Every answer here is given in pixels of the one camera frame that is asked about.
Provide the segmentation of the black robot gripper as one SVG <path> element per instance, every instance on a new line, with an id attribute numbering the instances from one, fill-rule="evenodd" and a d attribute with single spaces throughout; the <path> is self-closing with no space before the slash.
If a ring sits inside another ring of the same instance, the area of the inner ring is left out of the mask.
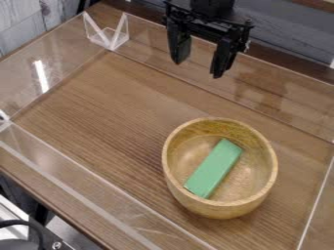
<path id="1" fill-rule="evenodd" d="M 169 56 L 180 64 L 191 54 L 191 35 L 217 42 L 209 73 L 220 78 L 231 68 L 237 51 L 249 47 L 253 24 L 235 10 L 235 0 L 164 0 Z"/>

